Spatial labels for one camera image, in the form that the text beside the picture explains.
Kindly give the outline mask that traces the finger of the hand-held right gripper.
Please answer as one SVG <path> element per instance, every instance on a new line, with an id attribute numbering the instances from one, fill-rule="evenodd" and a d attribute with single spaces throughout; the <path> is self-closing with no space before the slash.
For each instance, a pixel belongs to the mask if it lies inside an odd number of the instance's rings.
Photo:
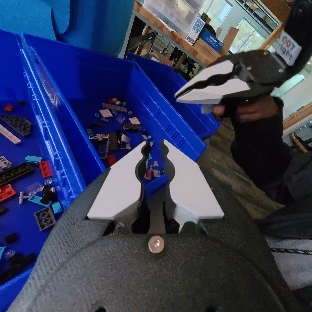
<path id="1" fill-rule="evenodd" d="M 197 76 L 180 88 L 174 97 L 180 98 L 190 91 L 199 91 L 210 86 L 220 86 L 234 76 L 234 64 L 230 60 L 222 61 L 202 70 Z"/>
<path id="2" fill-rule="evenodd" d="M 190 90 L 184 95 L 177 96 L 176 101 L 190 104 L 218 104 L 226 95 L 248 90 L 250 88 L 246 82 L 233 78 L 221 85 Z"/>

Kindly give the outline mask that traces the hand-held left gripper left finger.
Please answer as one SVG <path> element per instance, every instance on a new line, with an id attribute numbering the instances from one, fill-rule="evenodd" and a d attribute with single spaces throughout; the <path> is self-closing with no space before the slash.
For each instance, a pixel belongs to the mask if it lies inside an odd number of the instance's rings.
<path id="1" fill-rule="evenodd" d="M 111 166 L 87 214 L 89 219 L 134 223 L 139 218 L 148 157 L 149 142 L 144 141 Z"/>

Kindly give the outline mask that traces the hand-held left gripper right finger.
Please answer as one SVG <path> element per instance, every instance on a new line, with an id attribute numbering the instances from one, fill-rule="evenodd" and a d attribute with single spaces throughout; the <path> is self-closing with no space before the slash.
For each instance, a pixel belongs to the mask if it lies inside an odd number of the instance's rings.
<path id="1" fill-rule="evenodd" d="M 221 209 L 200 166 L 172 145 L 161 140 L 164 172 L 169 179 L 163 207 L 167 233 L 179 233 L 187 222 L 221 219 Z"/>

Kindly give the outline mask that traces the pile of toy bricks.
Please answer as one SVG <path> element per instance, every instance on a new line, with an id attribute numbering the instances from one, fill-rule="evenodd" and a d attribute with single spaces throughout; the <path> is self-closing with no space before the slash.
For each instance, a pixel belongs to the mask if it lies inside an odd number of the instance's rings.
<path id="1" fill-rule="evenodd" d="M 58 199 L 63 200 L 64 196 L 58 181 L 58 173 L 53 165 L 59 165 L 59 160 L 54 157 L 61 156 L 64 148 L 60 140 L 60 132 L 51 121 L 50 114 L 46 110 L 46 105 L 38 106 L 37 102 L 18 104 L 13 100 L 1 99 L 1 115 L 24 117 L 31 122 L 30 134 L 21 136 L 3 120 L 1 125 L 11 133 L 21 139 L 17 145 L 11 143 L 1 135 L 1 156 L 4 156 L 12 163 L 10 169 L 1 171 L 4 175 L 14 167 L 21 169 L 32 167 L 32 171 L 6 182 L 15 195 L 1 202 L 1 247 L 4 252 L 1 257 L 1 289 L 12 286 L 14 283 L 24 285 L 28 279 L 28 274 L 32 271 L 40 251 L 47 240 L 53 225 L 47 229 L 40 230 L 35 213 L 45 207 L 29 201 L 27 198 L 19 204 L 19 195 L 24 192 L 24 196 L 29 196 L 29 192 L 35 187 L 44 186 L 45 178 L 40 169 L 40 165 L 29 163 L 27 166 L 25 158 L 27 156 L 41 157 L 42 161 L 49 163 L 52 172 L 52 186 L 56 188 Z"/>
<path id="2" fill-rule="evenodd" d="M 126 100 L 126 103 L 132 115 L 103 108 L 101 100 L 85 99 L 80 108 L 76 104 L 76 116 L 87 135 L 92 137 L 86 145 L 92 145 L 90 164 L 80 161 L 86 185 L 144 141 L 153 143 L 148 170 L 151 168 L 156 173 L 148 174 L 151 180 L 143 178 L 143 183 L 150 183 L 164 175 L 159 141 L 165 138 L 162 127 L 139 100 Z"/>

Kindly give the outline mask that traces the blue plastic storage bin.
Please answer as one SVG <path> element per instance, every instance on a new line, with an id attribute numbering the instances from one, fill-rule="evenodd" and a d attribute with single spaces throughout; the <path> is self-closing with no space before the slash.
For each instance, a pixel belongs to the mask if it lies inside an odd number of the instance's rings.
<path id="1" fill-rule="evenodd" d="M 177 103 L 174 94 L 186 84 L 186 80 L 179 73 L 175 73 L 173 67 L 129 52 L 126 53 L 126 57 L 127 60 L 138 64 L 162 95 L 202 140 L 210 138 L 216 132 L 220 122 L 217 122 L 211 113 L 202 114 L 201 105 Z"/>
<path id="2" fill-rule="evenodd" d="M 125 132 L 131 150 L 144 141 L 142 132 L 151 136 L 150 155 L 163 167 L 160 141 L 168 140 L 193 161 L 197 161 L 206 146 L 182 116 L 161 94 L 154 83 L 134 62 L 111 57 L 91 50 L 57 41 L 23 34 L 31 65 L 40 79 L 49 109 L 54 111 L 83 179 L 83 186 L 91 184 L 107 167 L 99 155 L 100 145 L 89 139 L 93 135 L 123 130 L 118 115 L 130 123 L 128 113 L 118 112 L 101 127 L 96 117 L 103 103 L 117 98 L 126 102 L 141 123 L 141 130 Z"/>
<path id="3" fill-rule="evenodd" d="M 30 134 L 23 137 L 1 120 L 1 125 L 21 140 L 13 144 L 1 135 L 1 156 L 12 167 L 25 162 L 27 156 L 42 157 L 53 165 L 53 186 L 64 211 L 85 189 L 86 184 L 63 130 L 46 96 L 29 56 L 23 49 L 19 34 L 1 30 L 0 35 L 0 84 L 1 115 L 24 117 L 32 124 Z M 40 166 L 32 165 L 33 172 L 10 182 L 16 195 L 1 203 L 6 211 L 1 214 L 1 247 L 5 247 L 1 259 L 1 272 L 9 269 L 9 252 L 23 257 L 38 256 L 53 226 L 39 230 L 34 213 L 43 207 L 28 200 L 20 205 L 18 197 L 27 187 L 44 185 Z"/>

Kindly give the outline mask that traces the person's right hand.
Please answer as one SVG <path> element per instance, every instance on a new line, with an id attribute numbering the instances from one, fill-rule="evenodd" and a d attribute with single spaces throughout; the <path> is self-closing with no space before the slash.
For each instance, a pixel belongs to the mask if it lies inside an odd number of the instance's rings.
<path id="1" fill-rule="evenodd" d="M 238 105 L 234 117 L 224 117 L 225 105 L 218 104 L 213 107 L 214 119 L 225 123 L 248 123 L 269 119 L 283 112 L 284 102 L 273 96 L 259 98 L 253 102 L 244 102 Z"/>

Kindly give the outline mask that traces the blue cardboard box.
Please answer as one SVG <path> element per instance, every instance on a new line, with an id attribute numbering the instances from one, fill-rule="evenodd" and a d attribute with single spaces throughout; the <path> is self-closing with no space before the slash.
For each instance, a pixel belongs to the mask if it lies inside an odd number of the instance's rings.
<path id="1" fill-rule="evenodd" d="M 203 33 L 200 36 L 200 39 L 209 47 L 211 47 L 215 52 L 220 54 L 221 49 L 223 48 L 223 42 L 219 41 L 208 29 L 203 29 Z"/>

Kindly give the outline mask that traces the white printed box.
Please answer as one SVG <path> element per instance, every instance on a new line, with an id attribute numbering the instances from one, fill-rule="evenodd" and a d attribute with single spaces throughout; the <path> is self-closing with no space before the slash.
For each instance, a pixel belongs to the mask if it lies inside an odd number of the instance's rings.
<path id="1" fill-rule="evenodd" d="M 191 46 L 193 46 L 194 43 L 196 42 L 199 34 L 201 33 L 202 29 L 205 26 L 205 23 L 206 22 L 204 20 L 202 20 L 200 17 L 197 17 L 194 20 L 186 38 L 185 38 L 186 42 L 188 42 Z"/>

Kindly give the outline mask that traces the wooden workbench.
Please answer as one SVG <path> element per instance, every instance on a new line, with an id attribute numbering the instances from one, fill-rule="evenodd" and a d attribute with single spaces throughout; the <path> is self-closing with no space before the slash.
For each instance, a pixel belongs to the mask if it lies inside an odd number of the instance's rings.
<path id="1" fill-rule="evenodd" d="M 182 36 L 180 36 L 175 31 L 170 31 L 162 22 L 162 20 L 156 17 L 153 13 L 143 7 L 140 2 L 137 1 L 135 1 L 134 3 L 126 38 L 124 40 L 122 52 L 120 52 L 119 57 L 124 56 L 135 17 L 143 21 L 148 27 L 150 27 L 154 31 L 154 33 L 148 33 L 148 35 L 161 35 L 169 43 L 177 47 L 180 51 L 183 52 L 183 54 L 190 57 L 194 62 L 196 62 L 203 68 L 209 66 L 218 58 L 222 57 L 211 47 L 206 45 L 200 38 L 197 38 L 194 45 L 191 46 Z"/>

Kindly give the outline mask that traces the wooden table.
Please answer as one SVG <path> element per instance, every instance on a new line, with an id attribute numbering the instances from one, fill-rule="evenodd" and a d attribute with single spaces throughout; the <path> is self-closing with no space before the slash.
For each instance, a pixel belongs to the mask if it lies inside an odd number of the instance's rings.
<path id="1" fill-rule="evenodd" d="M 297 146 L 303 153 L 308 153 L 309 150 L 298 139 L 295 131 L 311 121 L 311 116 L 312 102 L 301 107 L 298 111 L 283 120 L 283 139 L 289 137 L 294 142 L 295 146 Z"/>

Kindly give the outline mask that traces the clear plastic storage box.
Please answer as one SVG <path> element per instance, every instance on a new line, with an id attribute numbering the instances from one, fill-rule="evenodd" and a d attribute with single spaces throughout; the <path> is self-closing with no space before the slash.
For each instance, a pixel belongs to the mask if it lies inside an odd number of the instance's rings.
<path id="1" fill-rule="evenodd" d="M 176 32 L 187 33 L 205 0 L 145 0 L 143 6 Z"/>

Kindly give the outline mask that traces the person's black jacket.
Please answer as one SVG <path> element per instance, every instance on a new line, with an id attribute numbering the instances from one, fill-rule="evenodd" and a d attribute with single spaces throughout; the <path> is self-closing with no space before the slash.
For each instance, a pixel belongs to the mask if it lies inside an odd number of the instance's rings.
<path id="1" fill-rule="evenodd" d="M 259 184 L 271 200 L 284 205 L 256 223 L 266 235 L 281 239 L 312 238 L 312 157 L 311 152 L 294 154 L 285 171 Z"/>

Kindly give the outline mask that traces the person's grey shirt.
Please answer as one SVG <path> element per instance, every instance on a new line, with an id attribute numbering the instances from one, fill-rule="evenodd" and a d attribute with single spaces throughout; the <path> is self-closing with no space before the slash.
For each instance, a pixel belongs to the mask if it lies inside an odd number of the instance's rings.
<path id="1" fill-rule="evenodd" d="M 267 244 L 274 249 L 292 249 L 311 251 L 311 239 L 280 239 L 266 236 Z M 292 290 L 298 290 L 312 284 L 311 254 L 272 252 L 275 262 Z"/>

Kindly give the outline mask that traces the blue felt bag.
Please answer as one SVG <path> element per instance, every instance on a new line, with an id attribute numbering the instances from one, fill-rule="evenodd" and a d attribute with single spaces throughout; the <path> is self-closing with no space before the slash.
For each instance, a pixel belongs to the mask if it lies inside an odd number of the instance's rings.
<path id="1" fill-rule="evenodd" d="M 53 39 L 70 21 L 69 0 L 1 0 L 0 28 Z"/>
<path id="2" fill-rule="evenodd" d="M 60 1 L 58 8 L 52 9 L 56 40 L 118 57 L 134 3 L 134 0 Z"/>

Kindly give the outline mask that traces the black jacket drawstring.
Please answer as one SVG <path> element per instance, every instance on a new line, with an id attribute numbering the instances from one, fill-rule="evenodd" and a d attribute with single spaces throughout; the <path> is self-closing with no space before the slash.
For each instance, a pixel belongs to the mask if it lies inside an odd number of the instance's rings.
<path id="1" fill-rule="evenodd" d="M 293 248 L 270 248 L 271 252 L 275 253 L 289 253 L 289 254 L 300 254 L 300 255 L 312 255 L 311 250 L 293 249 Z"/>

